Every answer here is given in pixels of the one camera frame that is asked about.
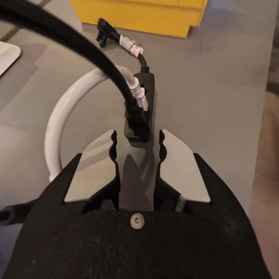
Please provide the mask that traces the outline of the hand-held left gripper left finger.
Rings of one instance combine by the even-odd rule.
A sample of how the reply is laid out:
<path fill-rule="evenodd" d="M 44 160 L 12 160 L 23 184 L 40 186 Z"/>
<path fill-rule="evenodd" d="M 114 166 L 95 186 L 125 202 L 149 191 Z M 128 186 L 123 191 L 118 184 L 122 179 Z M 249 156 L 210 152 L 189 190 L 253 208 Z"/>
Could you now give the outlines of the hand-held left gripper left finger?
<path fill-rule="evenodd" d="M 111 129 L 84 149 L 64 198 L 65 203 L 96 199 L 114 183 L 120 183 L 116 145 L 117 132 Z"/>

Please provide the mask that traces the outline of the yellow box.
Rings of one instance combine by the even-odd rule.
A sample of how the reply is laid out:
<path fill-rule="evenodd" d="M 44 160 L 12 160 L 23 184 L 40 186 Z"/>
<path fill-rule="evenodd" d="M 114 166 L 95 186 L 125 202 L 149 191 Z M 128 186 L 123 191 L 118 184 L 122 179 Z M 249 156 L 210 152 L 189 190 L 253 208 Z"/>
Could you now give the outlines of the yellow box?
<path fill-rule="evenodd" d="M 207 0 L 71 0 L 82 23 L 100 18 L 114 28 L 186 38 L 199 27 Z"/>

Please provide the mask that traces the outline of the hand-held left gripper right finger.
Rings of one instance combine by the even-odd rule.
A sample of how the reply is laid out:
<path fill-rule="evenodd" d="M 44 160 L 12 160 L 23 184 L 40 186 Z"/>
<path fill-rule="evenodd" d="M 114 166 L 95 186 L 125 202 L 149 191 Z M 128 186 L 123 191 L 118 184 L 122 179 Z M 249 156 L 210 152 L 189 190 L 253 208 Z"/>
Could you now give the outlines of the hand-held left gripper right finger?
<path fill-rule="evenodd" d="M 162 129 L 162 147 L 166 149 L 159 167 L 159 178 L 178 193 L 175 211 L 182 212 L 187 202 L 210 204 L 207 188 L 193 151 L 182 140 Z"/>

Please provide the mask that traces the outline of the white rounded flat object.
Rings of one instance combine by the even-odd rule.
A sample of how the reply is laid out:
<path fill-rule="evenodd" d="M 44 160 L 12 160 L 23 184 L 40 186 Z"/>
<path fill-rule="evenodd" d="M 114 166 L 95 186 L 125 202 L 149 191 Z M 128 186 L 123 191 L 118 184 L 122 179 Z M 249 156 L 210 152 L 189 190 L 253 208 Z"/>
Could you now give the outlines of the white rounded flat object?
<path fill-rule="evenodd" d="M 20 47 L 0 41 L 0 76 L 20 57 Z"/>

